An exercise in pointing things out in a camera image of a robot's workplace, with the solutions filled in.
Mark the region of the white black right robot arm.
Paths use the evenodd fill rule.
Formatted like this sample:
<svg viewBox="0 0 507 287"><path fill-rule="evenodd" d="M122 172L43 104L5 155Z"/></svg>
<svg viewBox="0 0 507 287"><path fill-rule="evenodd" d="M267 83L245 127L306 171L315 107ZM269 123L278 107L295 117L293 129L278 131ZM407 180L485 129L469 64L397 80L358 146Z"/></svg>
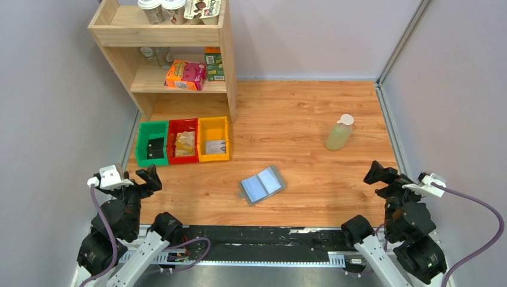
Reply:
<svg viewBox="0 0 507 287"><path fill-rule="evenodd" d="M393 244L394 263L388 256L369 221L356 215L341 225L341 242L358 251L384 286L442 286L447 272L445 255L431 237L436 230L423 197L441 198L445 181L431 172L422 172L417 181L383 167L374 160L364 183L385 184L376 195L385 200L384 241Z"/></svg>

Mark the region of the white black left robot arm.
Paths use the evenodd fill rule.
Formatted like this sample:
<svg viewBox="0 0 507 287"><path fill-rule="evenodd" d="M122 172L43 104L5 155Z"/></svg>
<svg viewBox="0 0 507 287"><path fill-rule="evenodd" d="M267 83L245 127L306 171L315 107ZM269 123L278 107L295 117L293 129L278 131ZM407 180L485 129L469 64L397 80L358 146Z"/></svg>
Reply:
<svg viewBox="0 0 507 287"><path fill-rule="evenodd" d="M72 286L133 286L166 248L181 244L182 223L168 212L142 228L142 200L162 189L156 165L130 178L121 166L102 167L87 181L97 215L81 242Z"/></svg>

